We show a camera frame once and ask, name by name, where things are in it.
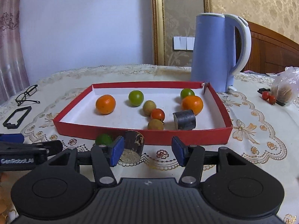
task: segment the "dark cylinder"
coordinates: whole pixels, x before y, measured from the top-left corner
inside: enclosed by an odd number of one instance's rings
[[[196,127],[196,118],[192,110],[183,110],[173,113],[177,130],[192,130]]]
[[[121,155],[121,161],[126,163],[137,163],[140,161],[143,146],[144,137],[137,131],[128,130],[124,134],[125,149]]]

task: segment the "pink curtain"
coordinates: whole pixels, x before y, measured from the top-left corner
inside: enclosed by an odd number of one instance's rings
[[[29,86],[19,32],[20,0],[0,0],[0,104]]]

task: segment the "floral wallpaper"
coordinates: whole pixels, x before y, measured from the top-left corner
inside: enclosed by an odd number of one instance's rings
[[[165,65],[191,65],[192,51],[173,50],[173,37],[194,37],[196,16],[203,12],[203,0],[164,0]]]
[[[211,0],[214,13],[232,13],[299,43],[299,0]]]

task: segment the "brown wooden headboard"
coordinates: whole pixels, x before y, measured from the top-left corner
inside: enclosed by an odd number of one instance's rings
[[[252,46],[244,70],[277,73],[284,71],[286,66],[299,67],[299,44],[268,28],[252,22],[248,23]],[[238,52],[240,52],[239,43],[237,43]]]

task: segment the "tablecloth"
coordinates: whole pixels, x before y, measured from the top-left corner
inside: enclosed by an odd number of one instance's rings
[[[61,136],[53,124],[54,117],[92,83],[123,81],[189,81],[190,67],[123,65],[81,68],[61,71],[38,82],[38,91],[30,99],[32,111],[15,130],[2,126],[3,121],[17,108],[12,97],[0,107],[0,133],[22,133],[25,143],[59,139],[64,148],[75,146],[79,151],[90,150],[94,141]],[[270,105],[261,99],[257,90],[270,87],[270,77],[240,73],[235,76],[237,92],[219,93],[231,117],[233,131],[227,147],[277,178],[285,190],[285,198],[278,216],[289,224],[298,223],[299,216],[299,98],[288,107]],[[220,145],[205,146],[217,150]],[[170,146],[144,146],[138,163],[119,161],[112,168],[116,179],[121,177],[179,179],[183,168],[177,163]],[[204,167],[202,181],[216,172],[214,165]],[[93,180],[92,168],[82,166],[81,173]],[[7,191],[24,173],[10,172],[10,181],[1,183]],[[14,211],[8,219],[14,217]]]

